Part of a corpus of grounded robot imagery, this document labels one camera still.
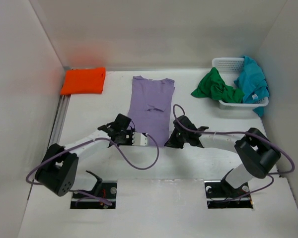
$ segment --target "laundry basket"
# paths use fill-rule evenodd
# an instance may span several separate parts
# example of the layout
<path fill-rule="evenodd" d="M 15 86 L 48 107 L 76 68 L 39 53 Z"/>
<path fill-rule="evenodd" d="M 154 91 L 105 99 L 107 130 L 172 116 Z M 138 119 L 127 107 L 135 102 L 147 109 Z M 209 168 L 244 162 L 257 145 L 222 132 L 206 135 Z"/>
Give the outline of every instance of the laundry basket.
<path fill-rule="evenodd" d="M 233 86 L 244 67 L 244 58 L 215 58 L 212 60 L 212 66 L 216 67 L 228 86 Z M 257 107 L 264 107 L 268 105 L 268 98 L 265 97 L 254 104 L 247 103 L 225 103 L 219 100 L 220 109 L 237 109 L 237 110 L 253 110 Z"/>

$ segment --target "white backdrop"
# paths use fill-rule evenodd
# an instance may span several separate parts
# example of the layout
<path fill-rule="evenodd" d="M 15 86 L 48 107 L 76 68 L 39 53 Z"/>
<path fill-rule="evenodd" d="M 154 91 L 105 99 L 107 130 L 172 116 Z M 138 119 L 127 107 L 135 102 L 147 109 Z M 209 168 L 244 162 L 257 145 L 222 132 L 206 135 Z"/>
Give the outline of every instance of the white backdrop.
<path fill-rule="evenodd" d="M 0 238 L 15 238 L 46 150 L 63 68 L 28 0 L 0 0 Z"/>
<path fill-rule="evenodd" d="M 286 0 L 30 0 L 63 65 L 209 67 L 253 55 Z"/>
<path fill-rule="evenodd" d="M 268 78 L 271 98 L 263 123 L 267 134 L 294 158 L 288 175 L 298 206 L 298 0 L 289 0 L 256 58 Z M 281 160 L 281 170 L 289 168 Z"/>

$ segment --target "white tabletop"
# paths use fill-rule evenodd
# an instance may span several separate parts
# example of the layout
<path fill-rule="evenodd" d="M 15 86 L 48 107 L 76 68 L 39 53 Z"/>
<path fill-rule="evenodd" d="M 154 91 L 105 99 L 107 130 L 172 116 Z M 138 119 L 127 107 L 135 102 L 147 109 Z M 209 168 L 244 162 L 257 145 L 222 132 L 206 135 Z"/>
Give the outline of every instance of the white tabletop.
<path fill-rule="evenodd" d="M 245 131 L 256 127 L 264 132 L 261 119 L 254 112 L 220 110 L 218 102 L 190 95 L 208 71 L 167 69 L 107 72 L 102 95 L 71 96 L 60 144 L 72 143 L 89 135 L 98 126 L 112 122 L 118 113 L 127 115 L 131 82 L 137 75 L 174 79 L 172 104 L 180 104 L 196 127 L 205 125 L 216 131 Z M 173 130 L 173 120 L 171 115 L 170 131 Z M 129 146 L 122 149 L 139 167 L 151 164 L 156 155 L 154 147 Z M 186 145 L 183 150 L 161 148 L 159 161 L 153 168 L 137 171 L 121 158 L 115 148 L 101 151 L 83 161 L 77 173 L 89 169 L 104 180 L 118 179 L 117 208 L 111 211 L 70 210 L 70 194 L 58 198 L 46 188 L 35 186 L 19 237 L 298 237 L 298 210 L 288 183 L 283 178 L 276 177 L 275 184 L 269 189 L 252 196 L 254 209 L 206 208 L 203 179 L 221 179 L 240 163 L 235 153 Z M 176 186 L 178 200 L 174 200 L 173 190 L 171 193 L 161 192 L 157 185 L 158 179 L 179 178 L 186 180 L 164 182 L 167 190 L 170 186 Z M 267 183 L 269 178 L 253 179 L 250 189 Z M 193 195 L 187 198 L 186 193 Z M 175 206 L 170 207 L 165 202 L 155 206 L 159 202 L 157 197 L 161 201 L 169 201 L 172 197 L 171 204 Z"/>

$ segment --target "purple t-shirt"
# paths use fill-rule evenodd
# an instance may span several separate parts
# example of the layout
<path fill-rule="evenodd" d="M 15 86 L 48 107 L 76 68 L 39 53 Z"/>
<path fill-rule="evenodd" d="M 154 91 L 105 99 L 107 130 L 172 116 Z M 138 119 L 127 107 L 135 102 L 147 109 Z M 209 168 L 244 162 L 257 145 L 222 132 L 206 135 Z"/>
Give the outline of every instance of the purple t-shirt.
<path fill-rule="evenodd" d="M 160 147 L 169 138 L 171 100 L 174 80 L 152 80 L 134 76 L 128 117 L 135 123 L 137 132 L 151 135 Z"/>

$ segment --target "orange cloth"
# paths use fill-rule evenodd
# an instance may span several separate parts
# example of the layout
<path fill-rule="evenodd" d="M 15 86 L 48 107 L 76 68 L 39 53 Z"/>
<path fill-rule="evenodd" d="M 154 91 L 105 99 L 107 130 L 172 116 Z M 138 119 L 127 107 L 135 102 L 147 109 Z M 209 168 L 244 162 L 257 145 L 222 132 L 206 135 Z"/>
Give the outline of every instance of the orange cloth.
<path fill-rule="evenodd" d="M 103 92 L 106 68 L 74 69 L 66 72 L 61 95 Z"/>

